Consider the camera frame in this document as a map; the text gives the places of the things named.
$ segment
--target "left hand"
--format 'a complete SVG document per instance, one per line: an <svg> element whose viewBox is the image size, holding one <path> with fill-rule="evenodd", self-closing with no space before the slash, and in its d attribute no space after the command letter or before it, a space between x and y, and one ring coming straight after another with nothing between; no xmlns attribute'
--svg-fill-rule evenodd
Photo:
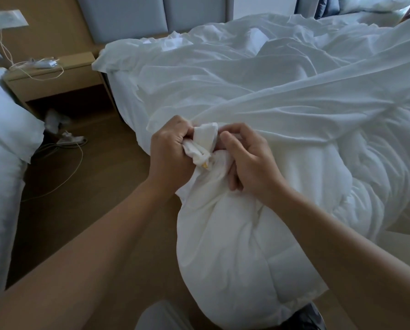
<svg viewBox="0 0 410 330"><path fill-rule="evenodd" d="M148 180L168 192L169 196L193 175L196 165L182 147L183 138L192 138L193 133L194 127L189 121L174 116L151 138Z"/></svg>

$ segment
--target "nightstand drawer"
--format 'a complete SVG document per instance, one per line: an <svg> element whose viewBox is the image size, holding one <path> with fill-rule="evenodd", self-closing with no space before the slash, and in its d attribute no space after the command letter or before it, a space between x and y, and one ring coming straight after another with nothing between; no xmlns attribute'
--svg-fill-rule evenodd
<svg viewBox="0 0 410 330"><path fill-rule="evenodd" d="M38 75L34 79L49 79L56 77L61 70L53 73ZM92 70L91 65L65 69L60 77L47 81L36 81L29 77L7 82L11 90L23 101L31 101L42 97L61 94L64 92L92 87L102 84L98 72Z"/></svg>

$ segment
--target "wall plate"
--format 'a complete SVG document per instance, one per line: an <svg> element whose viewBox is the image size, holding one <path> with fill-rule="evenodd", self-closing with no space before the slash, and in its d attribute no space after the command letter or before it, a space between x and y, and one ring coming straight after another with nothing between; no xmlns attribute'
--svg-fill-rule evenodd
<svg viewBox="0 0 410 330"><path fill-rule="evenodd" d="M29 25L20 10L0 11L0 29Z"/></svg>

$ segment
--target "wooden nightstand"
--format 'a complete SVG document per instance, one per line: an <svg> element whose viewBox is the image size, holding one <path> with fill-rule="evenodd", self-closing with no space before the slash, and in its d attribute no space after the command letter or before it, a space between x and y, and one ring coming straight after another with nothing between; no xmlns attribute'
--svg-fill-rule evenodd
<svg viewBox="0 0 410 330"><path fill-rule="evenodd" d="M41 114L30 104L31 101L96 85L104 86L110 101L116 107L102 74L92 70L95 58L91 52L57 59L59 66L51 69L23 68L34 79L44 80L58 76L63 67L63 74L55 79L34 80L19 69L10 70L4 75L4 82L28 111L40 118Z"/></svg>

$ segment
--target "electrical cable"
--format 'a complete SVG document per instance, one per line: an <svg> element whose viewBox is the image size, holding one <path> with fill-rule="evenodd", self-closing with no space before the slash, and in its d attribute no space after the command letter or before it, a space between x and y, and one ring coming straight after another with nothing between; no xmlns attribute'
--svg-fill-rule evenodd
<svg viewBox="0 0 410 330"><path fill-rule="evenodd" d="M71 173L70 176L67 177L67 179L66 179L63 183L61 183L59 186L57 186L55 189L53 189L53 190L51 190L51 191L49 191L49 192L47 192L47 193L45 193L45 194L42 194L42 195L40 195L40 196L35 196L35 197L28 198L28 199L23 199L23 200L21 200L21 202L26 202L26 201L29 201L29 200L32 200L32 199L38 199L38 198L42 198L42 197L44 197L44 196L47 196L48 194L51 194L52 192L54 192L55 190L57 190L58 188L60 188L62 185L64 185L68 180L70 180L70 178L76 173L76 171L78 170L78 168L81 166L81 162L83 161L83 156L84 156L83 150L81 149L81 146L85 145L86 143L87 143L87 139L85 139L85 142L83 142L81 145L79 145L79 144L77 144L77 143L71 144L71 145L58 145L58 144L56 144L56 143L48 143L48 144L45 144L45 145L41 146L39 149L37 149L36 153L40 153L40 152L42 152L43 150L45 150L45 149L47 149L47 148L52 148L52 147L55 147L56 150L58 150L58 147L59 147L59 148L79 148L80 151L81 151L81 159L80 159L80 162L78 163L78 165L76 166L76 169L74 170L74 172Z"/></svg>
<svg viewBox="0 0 410 330"><path fill-rule="evenodd" d="M29 74L23 69L23 67L24 67L24 66L28 66L28 65L34 65L36 62L43 61L43 60L45 60L46 58L43 58L43 59L41 59L41 60L21 61L21 62L14 63L14 61L13 61L13 56L12 56L10 50L3 44L3 33L2 33L2 29L0 29L0 47L2 48L2 52L3 52L4 56L5 56L5 58L11 63L11 66L9 67L9 69L11 69L11 68L17 68L17 69L21 70L23 73L25 73L28 77L30 77L31 79L33 79L33 80L36 80L36 81L53 80L53 79L56 79L56 78L60 77L60 76L65 72L63 66L58 65L58 66L60 66L60 68L61 68L61 72L60 72L56 77L49 77L49 78L47 78L47 79L36 79L35 77L32 77L31 75L29 75Z"/></svg>

